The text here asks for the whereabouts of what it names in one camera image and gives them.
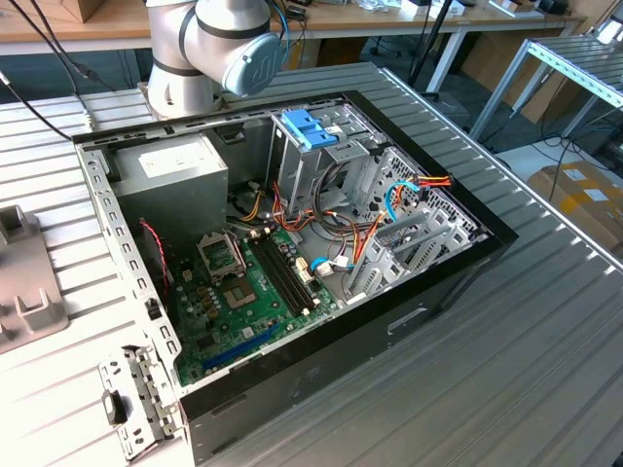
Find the pci slot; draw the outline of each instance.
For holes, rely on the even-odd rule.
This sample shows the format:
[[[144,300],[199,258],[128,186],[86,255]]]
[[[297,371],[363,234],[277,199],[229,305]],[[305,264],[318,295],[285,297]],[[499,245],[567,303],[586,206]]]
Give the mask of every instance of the pci slot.
[[[314,309],[312,296],[269,237],[249,239],[248,246],[294,316]]]
[[[273,336],[273,333],[279,329],[279,326],[280,326],[279,324],[276,324],[273,327],[264,331],[262,334],[255,336],[243,343],[239,343],[235,347],[230,348],[229,350],[223,353],[219,353],[218,355],[212,358],[208,358],[202,363],[203,370],[206,371],[211,368],[218,367],[219,365],[222,365],[224,363],[229,362],[230,360],[234,360],[235,358],[240,357],[243,353],[247,352],[248,350],[252,350],[258,345],[261,345],[264,342],[268,342]]]

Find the red cable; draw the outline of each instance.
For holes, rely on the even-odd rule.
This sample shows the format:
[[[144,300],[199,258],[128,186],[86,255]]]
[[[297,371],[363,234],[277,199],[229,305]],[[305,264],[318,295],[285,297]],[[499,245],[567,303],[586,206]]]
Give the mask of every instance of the red cable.
[[[163,249],[163,243],[160,240],[160,237],[156,233],[152,226],[147,224],[145,221],[140,221],[140,225],[149,231],[154,240],[156,241],[156,245],[158,245],[158,250],[160,251],[160,259],[163,263],[163,280],[165,282],[165,295],[168,289],[168,278],[166,277],[166,259],[165,259],[165,250]]]

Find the metal rack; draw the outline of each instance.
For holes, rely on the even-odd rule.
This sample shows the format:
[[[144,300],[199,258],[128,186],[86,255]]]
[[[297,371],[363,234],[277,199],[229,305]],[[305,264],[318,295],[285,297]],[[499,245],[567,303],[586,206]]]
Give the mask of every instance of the metal rack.
[[[593,94],[565,129],[563,136],[573,131],[598,99],[606,101],[613,107],[623,106],[623,51],[605,46],[591,36],[527,39],[471,129],[469,135],[472,138],[478,139],[485,130],[500,100],[529,55],[538,58],[542,63],[515,102],[513,109],[521,108],[532,96],[550,67]]]

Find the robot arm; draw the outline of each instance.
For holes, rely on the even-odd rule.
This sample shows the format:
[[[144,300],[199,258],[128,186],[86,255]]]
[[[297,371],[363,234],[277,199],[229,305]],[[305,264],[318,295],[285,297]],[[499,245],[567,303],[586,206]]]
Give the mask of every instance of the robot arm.
[[[283,57],[265,0],[148,0],[154,67],[151,106],[167,118],[207,113],[212,80],[249,95],[265,88]]]

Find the workbench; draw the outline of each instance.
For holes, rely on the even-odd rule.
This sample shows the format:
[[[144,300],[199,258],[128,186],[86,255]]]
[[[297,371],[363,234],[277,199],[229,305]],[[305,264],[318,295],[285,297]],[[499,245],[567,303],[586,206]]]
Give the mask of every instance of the workbench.
[[[4,12],[0,16],[0,55],[47,54],[50,50],[30,26],[16,13]],[[437,92],[460,45],[468,32],[508,31],[529,29],[562,29],[568,36],[584,20],[583,16],[571,15],[544,18],[513,18],[478,0],[474,8],[467,8],[461,17],[447,17],[440,32],[451,33],[439,63],[428,84],[427,91]],[[34,18],[41,26],[41,21]],[[434,19],[428,22],[426,32],[432,28]],[[69,52],[114,51],[122,49],[150,48],[150,30],[147,8],[142,0],[106,0],[87,23],[50,21],[53,31],[63,47]],[[387,13],[370,13],[354,3],[344,6],[311,4],[308,8],[306,40],[335,37],[392,36],[421,34],[423,16],[414,16],[405,10],[390,8]],[[273,19],[271,29],[280,31],[281,25]],[[290,21],[293,40],[301,35],[301,24]]]
[[[519,239],[460,301],[207,465],[610,465],[623,449],[623,267],[387,70],[277,75],[233,108],[357,89],[501,217]],[[150,122],[141,93],[86,97],[99,127]],[[84,130],[73,98],[35,103]],[[0,106],[0,205],[37,215],[70,326],[0,355],[7,465],[116,467],[96,365],[141,342],[71,143]],[[138,462],[192,465],[177,440]]]

